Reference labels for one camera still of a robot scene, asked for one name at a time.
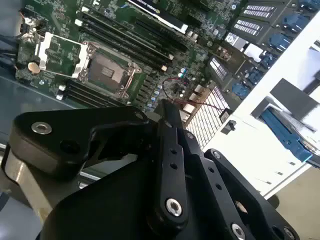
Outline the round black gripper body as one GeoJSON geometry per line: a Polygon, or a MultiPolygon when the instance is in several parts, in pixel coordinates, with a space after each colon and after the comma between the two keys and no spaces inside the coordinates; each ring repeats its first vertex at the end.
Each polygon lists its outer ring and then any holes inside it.
{"type": "Polygon", "coordinates": [[[207,236],[187,173],[158,187],[154,167],[131,163],[61,201],[46,219],[43,240],[215,240],[207,236]],[[164,190],[161,196],[158,189],[164,190]]]}

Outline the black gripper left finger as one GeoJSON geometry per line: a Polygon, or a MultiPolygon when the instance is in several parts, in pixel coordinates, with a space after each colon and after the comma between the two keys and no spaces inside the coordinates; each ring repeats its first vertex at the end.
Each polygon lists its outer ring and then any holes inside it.
{"type": "Polygon", "coordinates": [[[135,162],[148,162],[157,187],[170,169],[185,175],[178,108],[163,100],[133,106],[26,112],[9,136],[9,177],[45,224],[64,199],[135,162]]]}

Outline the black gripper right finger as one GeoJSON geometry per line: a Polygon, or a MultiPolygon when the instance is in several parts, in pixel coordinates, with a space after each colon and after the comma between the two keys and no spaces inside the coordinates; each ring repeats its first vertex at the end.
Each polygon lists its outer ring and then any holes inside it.
{"type": "Polygon", "coordinates": [[[298,240],[294,228],[215,149],[202,152],[189,131],[178,131],[198,219],[215,240],[298,240]]]}

